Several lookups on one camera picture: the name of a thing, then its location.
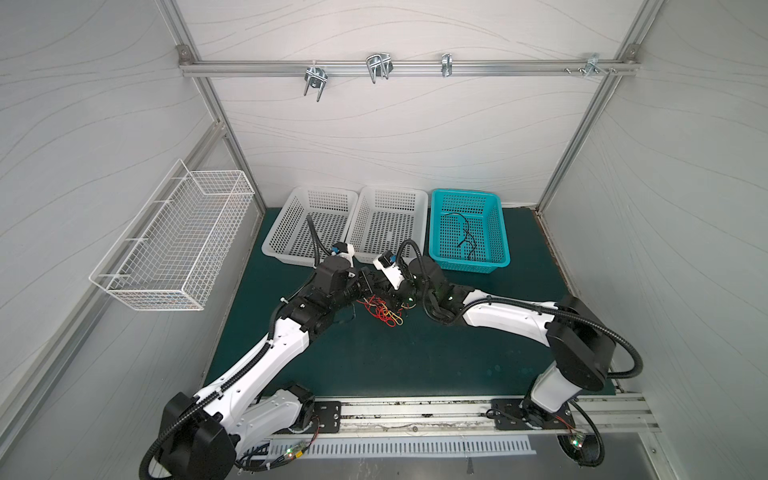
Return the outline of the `metal hook clamp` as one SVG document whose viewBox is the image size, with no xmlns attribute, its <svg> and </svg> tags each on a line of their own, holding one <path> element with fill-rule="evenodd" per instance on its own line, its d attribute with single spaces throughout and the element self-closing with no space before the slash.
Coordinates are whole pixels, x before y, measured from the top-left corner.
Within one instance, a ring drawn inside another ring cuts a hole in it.
<svg viewBox="0 0 768 480">
<path fill-rule="evenodd" d="M 600 63 L 600 57 L 597 53 L 593 53 L 589 56 L 585 63 L 577 68 L 565 68 L 564 72 L 570 76 L 577 76 L 581 78 L 589 77 L 610 77 L 618 74 L 618 70 L 614 67 L 605 67 Z"/>
<path fill-rule="evenodd" d="M 319 102 L 327 85 L 329 76 L 324 68 L 318 65 L 312 65 L 305 71 L 305 86 L 303 95 L 307 96 L 310 90 L 316 91 L 315 101 Z"/>
<path fill-rule="evenodd" d="M 392 57 L 386 52 L 368 56 L 365 60 L 365 65 L 373 84 L 376 84 L 379 78 L 388 80 L 394 69 Z"/>
<path fill-rule="evenodd" d="M 453 73 L 453 57 L 450 53 L 444 53 L 441 57 L 441 75 L 449 78 Z"/>
</svg>

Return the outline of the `teal plastic basket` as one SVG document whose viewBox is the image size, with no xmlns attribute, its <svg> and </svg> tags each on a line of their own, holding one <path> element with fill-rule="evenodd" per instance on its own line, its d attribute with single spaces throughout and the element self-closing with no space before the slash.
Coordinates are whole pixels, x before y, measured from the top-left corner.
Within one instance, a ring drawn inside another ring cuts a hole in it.
<svg viewBox="0 0 768 480">
<path fill-rule="evenodd" d="M 429 256 L 444 270 L 489 274 L 510 263 L 499 197 L 436 189 L 431 194 Z"/>
</svg>

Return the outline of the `aluminium crossbar rail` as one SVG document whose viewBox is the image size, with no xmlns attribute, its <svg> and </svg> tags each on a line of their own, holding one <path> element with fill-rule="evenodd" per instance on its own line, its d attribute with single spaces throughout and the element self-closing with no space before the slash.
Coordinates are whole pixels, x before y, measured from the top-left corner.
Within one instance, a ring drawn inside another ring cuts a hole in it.
<svg viewBox="0 0 768 480">
<path fill-rule="evenodd" d="M 496 77 L 496 76 L 570 76 L 565 68 L 577 69 L 586 59 L 576 60 L 460 60 L 453 58 L 451 77 Z M 393 60 L 392 78 L 435 77 L 441 75 L 441 59 Z M 638 62 L 600 59 L 605 67 L 614 67 L 618 76 L 634 75 L 640 69 Z M 330 78 L 367 77 L 364 60 L 327 61 L 200 61 L 182 65 L 185 77 L 233 78 L 233 77 L 274 77 L 302 78 L 312 65 L 324 68 Z"/>
</svg>

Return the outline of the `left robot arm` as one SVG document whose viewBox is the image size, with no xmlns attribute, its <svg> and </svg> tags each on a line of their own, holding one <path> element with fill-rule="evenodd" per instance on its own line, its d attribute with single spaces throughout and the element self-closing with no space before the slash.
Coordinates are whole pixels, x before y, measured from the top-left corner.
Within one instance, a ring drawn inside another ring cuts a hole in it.
<svg viewBox="0 0 768 480">
<path fill-rule="evenodd" d="M 288 298 L 281 299 L 266 335 L 218 380 L 165 406 L 157 439 L 144 454 L 138 476 L 152 478 L 157 462 L 169 479 L 224 479 L 233 468 L 260 472 L 284 466 L 299 454 L 293 448 L 277 460 L 256 464 L 253 452 L 283 429 L 313 424 L 313 394 L 292 385 L 265 400 L 265 387 L 334 322 L 338 311 L 370 292 L 354 266 L 349 244 L 326 247 L 313 219 L 306 220 L 314 270 Z"/>
</svg>

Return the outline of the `middle white plastic basket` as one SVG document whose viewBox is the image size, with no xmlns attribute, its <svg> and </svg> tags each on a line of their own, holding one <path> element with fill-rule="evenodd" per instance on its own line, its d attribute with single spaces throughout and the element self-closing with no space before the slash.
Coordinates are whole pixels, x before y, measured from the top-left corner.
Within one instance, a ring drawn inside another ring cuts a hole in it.
<svg viewBox="0 0 768 480">
<path fill-rule="evenodd" d="M 353 212 L 346 242 L 355 258 L 366 264 L 401 243 L 413 240 L 422 254 L 427 231 L 428 195 L 415 189 L 372 187 L 362 189 Z"/>
</svg>

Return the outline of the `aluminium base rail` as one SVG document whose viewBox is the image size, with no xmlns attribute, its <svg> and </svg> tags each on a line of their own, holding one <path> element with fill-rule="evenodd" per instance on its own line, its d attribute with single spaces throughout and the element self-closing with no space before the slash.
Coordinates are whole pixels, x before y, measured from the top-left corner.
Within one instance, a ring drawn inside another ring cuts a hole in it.
<svg viewBox="0 0 768 480">
<path fill-rule="evenodd" d="M 515 433 L 587 432 L 593 423 L 603 434 L 661 431 L 645 398 L 637 393 L 582 395 L 571 408 L 575 429 L 501 431 L 485 417 L 491 400 L 501 396 L 319 397 L 342 403 L 341 438 L 379 436 L 490 436 Z"/>
</svg>

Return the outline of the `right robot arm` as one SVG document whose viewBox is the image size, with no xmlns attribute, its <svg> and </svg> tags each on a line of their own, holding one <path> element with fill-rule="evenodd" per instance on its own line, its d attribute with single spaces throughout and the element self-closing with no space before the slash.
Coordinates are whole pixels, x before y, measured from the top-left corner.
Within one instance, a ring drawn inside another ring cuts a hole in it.
<svg viewBox="0 0 768 480">
<path fill-rule="evenodd" d="M 494 329 L 550 350 L 552 363 L 535 378 L 523 399 L 510 411 L 496 411 L 496 417 L 534 430 L 554 421 L 565 424 L 560 411 L 580 393 L 598 392 L 610 380 L 635 378 L 643 371 L 639 351 L 576 297 L 529 302 L 452 283 L 412 240 L 404 241 L 395 253 L 379 255 L 373 265 L 389 282 L 386 296 L 408 306 L 420 304 L 427 317 L 439 324 L 461 322 Z"/>
</svg>

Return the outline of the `green table mat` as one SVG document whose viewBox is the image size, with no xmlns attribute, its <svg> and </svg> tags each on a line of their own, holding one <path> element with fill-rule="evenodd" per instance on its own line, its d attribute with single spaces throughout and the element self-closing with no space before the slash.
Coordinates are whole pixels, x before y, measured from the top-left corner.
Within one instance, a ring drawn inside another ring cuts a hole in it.
<svg viewBox="0 0 768 480">
<path fill-rule="evenodd" d="M 232 367 L 266 334 L 279 300 L 293 294 L 311 272 L 263 254 L 261 245 L 277 215 L 275 209 L 266 214 L 208 381 Z M 490 274 L 450 271 L 448 278 L 494 296 L 561 300 L 568 289 L 533 212 L 513 208 L 503 215 L 510 264 Z M 552 360 L 548 348 L 527 338 L 462 323 L 440 325 L 420 309 L 410 312 L 403 325 L 389 327 L 356 305 L 337 315 L 264 392 L 296 382 L 318 396 L 333 397 L 522 395 Z"/>
</svg>

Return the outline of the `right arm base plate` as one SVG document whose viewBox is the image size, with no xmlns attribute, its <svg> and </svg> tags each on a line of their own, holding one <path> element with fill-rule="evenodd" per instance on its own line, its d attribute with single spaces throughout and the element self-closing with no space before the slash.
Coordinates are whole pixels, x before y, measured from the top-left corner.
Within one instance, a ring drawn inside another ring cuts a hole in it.
<svg viewBox="0 0 768 480">
<path fill-rule="evenodd" d="M 485 417 L 494 422 L 496 430 L 501 431 L 575 429 L 568 402 L 555 413 L 550 413 L 527 398 L 495 398 L 491 400 L 491 407 L 485 412 Z"/>
</svg>

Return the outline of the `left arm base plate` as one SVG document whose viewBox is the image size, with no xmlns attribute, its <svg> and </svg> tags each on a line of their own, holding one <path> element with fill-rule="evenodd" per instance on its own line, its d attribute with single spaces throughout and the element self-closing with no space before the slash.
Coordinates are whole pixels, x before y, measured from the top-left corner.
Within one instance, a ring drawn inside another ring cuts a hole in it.
<svg viewBox="0 0 768 480">
<path fill-rule="evenodd" d="M 303 404 L 289 430 L 293 433 L 338 433 L 341 427 L 342 403 L 339 401 L 311 401 Z"/>
</svg>

